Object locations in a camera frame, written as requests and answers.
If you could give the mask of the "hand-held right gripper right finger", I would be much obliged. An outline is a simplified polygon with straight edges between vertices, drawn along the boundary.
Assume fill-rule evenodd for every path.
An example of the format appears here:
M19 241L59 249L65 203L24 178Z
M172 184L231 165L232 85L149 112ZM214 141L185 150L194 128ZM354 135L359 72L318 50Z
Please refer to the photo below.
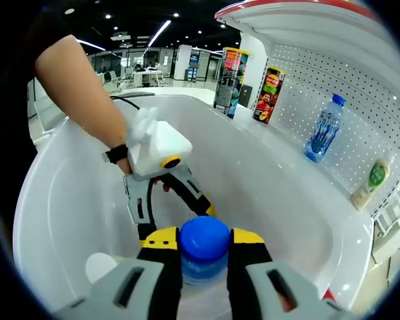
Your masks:
M283 263L272 260L256 233L231 230L227 290L233 319L353 319L330 296Z

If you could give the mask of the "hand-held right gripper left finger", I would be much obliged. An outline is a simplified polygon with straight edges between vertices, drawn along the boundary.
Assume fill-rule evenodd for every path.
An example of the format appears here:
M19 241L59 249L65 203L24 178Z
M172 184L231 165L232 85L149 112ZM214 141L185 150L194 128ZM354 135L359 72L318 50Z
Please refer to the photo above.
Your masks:
M56 319L176 319L183 286L179 229L152 232L136 258L96 280L90 294L56 311Z

